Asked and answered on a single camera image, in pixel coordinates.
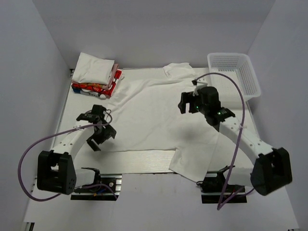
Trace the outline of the red printed t shirt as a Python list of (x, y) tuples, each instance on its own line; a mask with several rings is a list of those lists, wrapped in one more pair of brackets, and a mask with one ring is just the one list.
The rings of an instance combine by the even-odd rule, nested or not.
[(94, 83), (72, 83), (71, 87), (74, 93), (94, 96), (100, 99), (109, 99), (116, 91), (123, 76), (123, 71), (118, 69), (115, 72), (115, 75), (111, 78), (110, 85)]

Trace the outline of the white t shirt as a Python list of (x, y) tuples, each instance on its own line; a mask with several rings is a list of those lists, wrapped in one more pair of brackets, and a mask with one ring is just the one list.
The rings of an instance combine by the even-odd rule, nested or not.
[(114, 60), (101, 59), (81, 52), (72, 81), (107, 85), (114, 64)]
[(192, 180), (202, 180), (215, 151), (218, 133), (201, 113), (182, 114), (183, 92), (193, 91), (197, 73), (183, 63), (161, 79), (125, 77), (110, 98), (116, 137), (103, 144), (111, 152), (174, 150), (169, 169)]

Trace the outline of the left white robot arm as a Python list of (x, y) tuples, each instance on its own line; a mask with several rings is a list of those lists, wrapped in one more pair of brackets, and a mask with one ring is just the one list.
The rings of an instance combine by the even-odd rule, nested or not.
[(58, 145), (39, 154), (38, 189), (70, 195), (75, 189), (100, 184), (100, 171), (91, 167), (76, 169), (74, 158), (84, 144), (97, 152), (100, 144), (115, 138), (111, 119), (105, 119), (109, 115), (105, 107), (94, 105), (77, 117), (75, 127)]

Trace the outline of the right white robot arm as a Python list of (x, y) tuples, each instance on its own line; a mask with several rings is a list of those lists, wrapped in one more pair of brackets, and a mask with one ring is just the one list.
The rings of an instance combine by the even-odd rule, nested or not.
[(222, 107), (214, 87), (201, 87), (183, 92), (178, 104), (182, 114), (200, 112), (217, 132), (229, 138), (251, 161), (253, 168), (233, 164), (217, 172), (219, 179), (233, 185), (254, 188), (268, 195), (293, 181), (290, 156), (284, 148), (274, 148), (246, 129), (228, 108)]

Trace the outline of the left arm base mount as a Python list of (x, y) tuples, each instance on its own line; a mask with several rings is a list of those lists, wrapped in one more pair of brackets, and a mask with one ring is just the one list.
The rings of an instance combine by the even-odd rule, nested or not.
[(101, 175), (96, 187), (77, 188), (71, 194), (71, 200), (79, 201), (116, 201), (122, 185), (122, 175)]

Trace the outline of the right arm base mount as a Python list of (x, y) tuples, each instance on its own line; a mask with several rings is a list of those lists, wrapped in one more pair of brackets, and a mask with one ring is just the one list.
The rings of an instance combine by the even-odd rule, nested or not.
[[(218, 203), (221, 191), (223, 189), (223, 185), (226, 181), (226, 178), (223, 174), (227, 170), (229, 170), (229, 168), (229, 166), (225, 166), (218, 171), (210, 171), (206, 174), (203, 180), (197, 181), (196, 185), (199, 186), (201, 189), (201, 199), (203, 204)], [(241, 189), (240, 192), (230, 201), (228, 201), (228, 203), (247, 203), (245, 189), (243, 188), (243, 186), (236, 184), (227, 185), (223, 200), (228, 199), (230, 196), (234, 195), (235, 192), (239, 189)]]

